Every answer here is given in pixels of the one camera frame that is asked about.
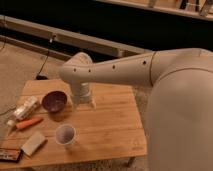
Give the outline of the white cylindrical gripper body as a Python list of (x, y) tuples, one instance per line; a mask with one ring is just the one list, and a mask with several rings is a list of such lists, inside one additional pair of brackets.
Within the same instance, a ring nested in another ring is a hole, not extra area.
[(71, 99), (75, 104), (89, 103), (92, 99), (92, 91), (88, 83), (72, 84)]

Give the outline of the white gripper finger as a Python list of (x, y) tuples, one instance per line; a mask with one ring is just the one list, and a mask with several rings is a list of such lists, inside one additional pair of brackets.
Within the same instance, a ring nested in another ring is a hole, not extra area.
[(93, 109), (95, 109), (95, 108), (96, 108), (96, 102), (95, 102), (95, 100), (94, 100), (94, 99), (92, 99), (92, 100), (91, 100), (91, 102), (90, 102), (90, 106), (91, 106)]
[(78, 104), (74, 102), (72, 102), (71, 104), (72, 104), (72, 110), (77, 110)]

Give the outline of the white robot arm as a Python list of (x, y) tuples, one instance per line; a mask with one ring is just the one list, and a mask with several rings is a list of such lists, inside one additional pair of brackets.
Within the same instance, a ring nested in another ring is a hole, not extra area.
[(80, 52), (60, 78), (76, 104), (89, 101), (90, 83), (149, 87), (149, 170), (213, 171), (213, 51), (152, 51), (100, 63)]

